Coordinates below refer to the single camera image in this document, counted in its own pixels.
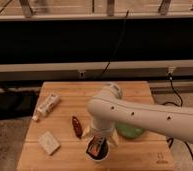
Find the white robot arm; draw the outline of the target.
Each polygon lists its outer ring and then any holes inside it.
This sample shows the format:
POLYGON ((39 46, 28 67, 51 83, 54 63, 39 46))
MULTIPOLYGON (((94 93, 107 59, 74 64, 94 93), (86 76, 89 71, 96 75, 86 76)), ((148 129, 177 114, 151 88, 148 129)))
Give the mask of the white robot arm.
POLYGON ((129 102, 122 95, 110 82, 87 102, 93 134, 109 137, 119 122, 193 144, 193 108, 129 102))

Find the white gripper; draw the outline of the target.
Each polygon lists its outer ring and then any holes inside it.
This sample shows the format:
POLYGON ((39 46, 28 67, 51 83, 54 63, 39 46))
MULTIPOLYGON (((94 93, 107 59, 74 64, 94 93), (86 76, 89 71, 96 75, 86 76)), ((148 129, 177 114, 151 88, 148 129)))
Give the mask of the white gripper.
POLYGON ((106 138, 107 141, 115 147, 119 145, 119 138, 115 127, 111 127, 110 129, 106 130, 100 130, 95 128, 93 125, 88 125, 82 133, 82 138, 85 139, 94 136, 106 138))

